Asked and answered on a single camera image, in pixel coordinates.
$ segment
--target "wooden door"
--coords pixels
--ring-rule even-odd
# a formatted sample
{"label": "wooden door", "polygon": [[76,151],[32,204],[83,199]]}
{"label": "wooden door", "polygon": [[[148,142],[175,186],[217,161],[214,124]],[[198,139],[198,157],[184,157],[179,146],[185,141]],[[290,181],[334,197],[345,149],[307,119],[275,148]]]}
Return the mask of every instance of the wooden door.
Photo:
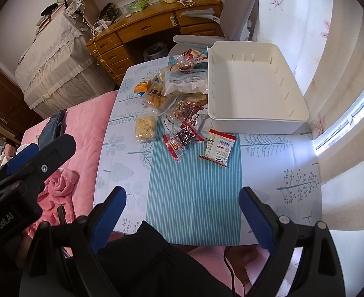
{"label": "wooden door", "polygon": [[0,71],[0,126],[23,135],[42,120],[34,110],[29,109],[20,88]]}

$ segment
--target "blue gripper pad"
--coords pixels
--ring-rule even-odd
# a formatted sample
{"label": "blue gripper pad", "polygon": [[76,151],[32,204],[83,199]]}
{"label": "blue gripper pad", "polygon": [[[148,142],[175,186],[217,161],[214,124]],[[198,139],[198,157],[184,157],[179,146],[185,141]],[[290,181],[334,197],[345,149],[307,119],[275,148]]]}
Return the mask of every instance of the blue gripper pad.
{"label": "blue gripper pad", "polygon": [[92,227],[90,243],[90,247],[94,253],[106,246],[107,240],[126,206],[126,202],[127,195],[125,190],[117,186],[109,194],[105,202],[96,205],[91,212],[96,214],[99,211],[99,214],[94,216],[96,222]]}
{"label": "blue gripper pad", "polygon": [[38,152],[39,152],[39,147],[37,146],[37,144],[34,143],[30,144],[7,163],[6,173],[8,175],[11,175],[18,172],[21,166],[23,166],[26,162],[28,162]]}
{"label": "blue gripper pad", "polygon": [[278,224],[272,220],[273,215],[268,213],[270,207],[260,202],[248,186],[240,190],[238,201],[260,246],[272,253],[276,246],[274,239],[278,234]]}

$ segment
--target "black cable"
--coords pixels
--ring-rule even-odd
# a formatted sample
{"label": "black cable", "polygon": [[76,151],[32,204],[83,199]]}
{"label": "black cable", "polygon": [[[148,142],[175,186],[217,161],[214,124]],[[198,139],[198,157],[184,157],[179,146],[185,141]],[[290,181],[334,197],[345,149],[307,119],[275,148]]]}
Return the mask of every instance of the black cable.
{"label": "black cable", "polygon": [[225,252],[223,253],[223,261],[225,262],[226,266],[228,267],[230,274],[231,274],[231,289],[233,291],[233,297],[236,297],[235,295],[235,286],[234,286],[234,272],[232,268],[229,266],[229,263],[226,260],[226,253],[231,249],[232,246],[225,249]]}

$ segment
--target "chair backrest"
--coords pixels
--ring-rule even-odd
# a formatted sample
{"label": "chair backrest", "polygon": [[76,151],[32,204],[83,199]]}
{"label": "chair backrest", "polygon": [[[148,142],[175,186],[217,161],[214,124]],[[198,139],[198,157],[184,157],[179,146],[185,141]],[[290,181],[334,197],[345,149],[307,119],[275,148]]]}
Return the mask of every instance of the chair backrest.
{"label": "chair backrest", "polygon": [[226,0],[220,15],[225,40],[239,41],[255,0]]}

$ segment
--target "storage box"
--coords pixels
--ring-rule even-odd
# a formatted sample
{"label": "storage box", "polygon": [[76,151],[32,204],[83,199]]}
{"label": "storage box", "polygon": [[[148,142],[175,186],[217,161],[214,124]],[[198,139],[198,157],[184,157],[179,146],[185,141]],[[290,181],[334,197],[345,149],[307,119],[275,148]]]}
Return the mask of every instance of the storage box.
{"label": "storage box", "polygon": [[309,118],[299,86],[272,43],[217,41],[208,48],[208,113],[224,133],[292,134]]}

